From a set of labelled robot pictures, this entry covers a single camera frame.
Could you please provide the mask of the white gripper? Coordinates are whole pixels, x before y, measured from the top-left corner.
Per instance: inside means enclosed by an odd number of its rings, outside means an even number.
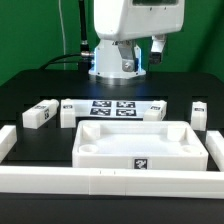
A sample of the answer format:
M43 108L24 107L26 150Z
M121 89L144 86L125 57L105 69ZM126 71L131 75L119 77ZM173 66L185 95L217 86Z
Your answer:
M119 41L122 70L136 72L138 59L132 39L153 36L149 60L151 64L160 64L166 44L165 34L181 30L184 8L185 0L175 0L171 4L94 0L94 28L100 39Z

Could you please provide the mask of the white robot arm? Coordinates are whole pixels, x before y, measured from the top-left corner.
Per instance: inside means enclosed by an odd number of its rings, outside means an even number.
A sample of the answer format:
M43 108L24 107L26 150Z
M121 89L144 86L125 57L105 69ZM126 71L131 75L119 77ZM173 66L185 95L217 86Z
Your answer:
M144 77L137 39L151 37L150 62L162 60L167 34L181 30L185 0L94 0L94 28L100 39L90 77L122 81Z

